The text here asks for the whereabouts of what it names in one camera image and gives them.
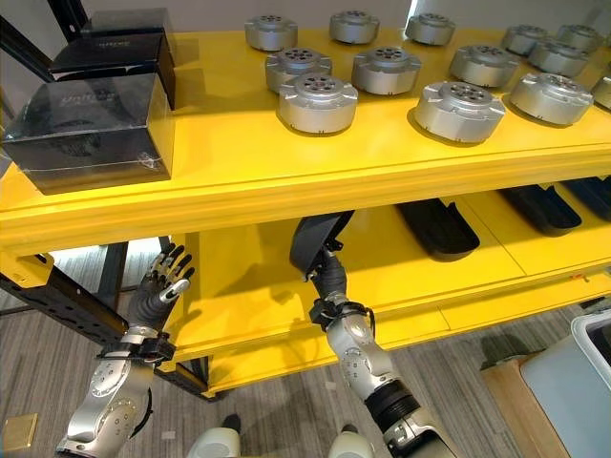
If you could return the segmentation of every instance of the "silver cylindrical part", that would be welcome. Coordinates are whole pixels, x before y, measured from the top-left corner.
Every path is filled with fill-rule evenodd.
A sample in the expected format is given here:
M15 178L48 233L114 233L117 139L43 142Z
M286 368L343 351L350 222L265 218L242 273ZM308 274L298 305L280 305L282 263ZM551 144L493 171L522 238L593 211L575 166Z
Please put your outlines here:
M546 73L557 73L572 78L577 76L588 63L588 54L557 40L547 40L535 45L528 56L528 61Z
M352 123L358 92L324 73L306 73L280 87L280 118L293 129L325 134Z
M352 84L372 94L406 93L413 87L420 67L420 59L401 48L375 48L354 57Z
M611 75L603 76L592 88L594 101L607 110L611 110Z
M505 107L488 91L462 82L432 83L424 88L414 117L432 134L476 143L488 138Z
M425 12L412 16L405 29L405 35L425 45L447 45L452 39L456 24L441 14Z
M297 44L297 24L276 14L256 16L244 23L246 43L261 51L280 51Z
M519 55L528 55L535 48L535 45L546 39L547 36L547 31L541 27L521 24L507 29L500 46Z
M365 45L372 42L380 29L380 20L359 10L347 10L331 16L328 33L342 43Z
M586 52L595 51L602 43L602 36L596 30L581 24L561 26L556 38L562 43Z
M527 115L558 125L578 121L593 103L587 90L559 74L527 73L509 94L509 100Z
M450 73L477 86L497 88L511 79L518 64L517 58L501 48L464 46L456 50Z
M289 48L265 60L267 87L274 93L286 81L304 73L331 74L331 58L309 48Z

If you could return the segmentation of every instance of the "black plastic tray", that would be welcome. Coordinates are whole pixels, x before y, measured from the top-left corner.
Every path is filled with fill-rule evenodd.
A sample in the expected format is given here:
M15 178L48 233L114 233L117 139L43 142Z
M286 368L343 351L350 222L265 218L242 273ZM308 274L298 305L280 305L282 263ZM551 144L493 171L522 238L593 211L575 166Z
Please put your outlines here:
M611 221L611 177L568 179L562 184L599 218Z
M452 202L439 198L397 203L397 209L418 242L435 260L464 258L479 246L479 238Z
M558 195L554 186L543 189L532 184L498 192L545 236L563 236L581 224L579 215Z

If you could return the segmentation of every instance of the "yellow shelf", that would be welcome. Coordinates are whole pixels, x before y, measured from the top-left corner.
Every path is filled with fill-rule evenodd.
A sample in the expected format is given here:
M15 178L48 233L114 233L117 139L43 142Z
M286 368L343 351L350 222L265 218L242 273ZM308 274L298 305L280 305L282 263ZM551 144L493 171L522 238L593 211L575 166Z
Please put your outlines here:
M386 349L393 349L502 323L610 292L611 276L598 273L439 309L420 307L400 319L380 321L376 326L376 341ZM315 337L290 337L274 343L245 345L211 358L209 390L206 394L213 395L218 391L336 361L320 329Z
M351 297L382 317L473 294L480 285L499 287L502 281L523 277L463 200L452 201L481 242L470 256L455 262L429 258L393 206L356 212L340 237L346 246L341 258ZM175 238L185 242L198 269L196 282L166 325L177 346L175 360L316 331L307 315L315 289L288 261L298 222L290 219Z
M611 259L611 223L598 218L563 185L551 184L582 221L579 227L562 237L542 236L498 192L472 194L464 199L526 275L544 274L597 260L608 262Z
M565 198L583 223L555 239L532 230L497 192L444 198L456 202L481 242L454 262L429 258L393 206L359 210L340 237L349 294L379 319L403 320L413 308L480 300L611 265L611 224ZM288 261L297 223L175 237L194 255L199 272L166 325L177 346L176 361L317 334L307 315L315 289Z
M493 136L471 147L411 125L422 87L450 78L454 50L497 43L501 34L457 31L444 48L405 43L423 63L414 91L361 94L352 126L324 137L291 132L278 120L265 54L250 49L242 31L178 34L172 179L42 196L11 166L0 181L0 249L28 255L611 173L611 116L599 107L565 129L508 110ZM395 30L375 42L401 43ZM330 55L344 79L364 49L331 42L327 31L300 31L300 45ZM601 48L577 80L591 87L610 58ZM515 80L531 70L522 65Z

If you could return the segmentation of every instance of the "black packaging box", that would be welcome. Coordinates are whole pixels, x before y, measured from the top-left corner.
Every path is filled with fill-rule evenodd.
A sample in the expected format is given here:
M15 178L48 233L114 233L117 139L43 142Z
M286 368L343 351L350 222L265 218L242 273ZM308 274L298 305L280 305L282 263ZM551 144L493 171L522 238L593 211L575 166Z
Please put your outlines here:
M43 194L169 179L174 119L155 73L41 86L3 149Z
M85 37L163 33L176 61L174 29L166 8L95 11L80 30Z
M174 110L176 80L163 33L78 38L55 58L57 81L157 72Z

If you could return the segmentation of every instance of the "black bracket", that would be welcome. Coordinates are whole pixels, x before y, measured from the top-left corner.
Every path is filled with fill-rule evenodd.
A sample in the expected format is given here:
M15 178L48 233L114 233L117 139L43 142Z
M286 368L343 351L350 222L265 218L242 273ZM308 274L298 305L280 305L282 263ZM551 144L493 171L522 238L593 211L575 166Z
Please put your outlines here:
M87 13L80 0L48 0L59 28L70 43L80 37L80 30L87 23Z
M322 250L340 251L344 245L336 237L346 227L354 210L305 217L293 235L290 262L307 278L322 262Z
M98 359L105 360L142 360L155 363L159 366L164 361L171 361L174 358L176 347L168 342L169 334L162 332L156 338L144 339L141 344L117 342L106 345L96 356ZM107 356L116 351L129 351L129 355Z
M45 82L53 81L49 73L51 59L34 46L18 29L0 16L0 47L17 62Z

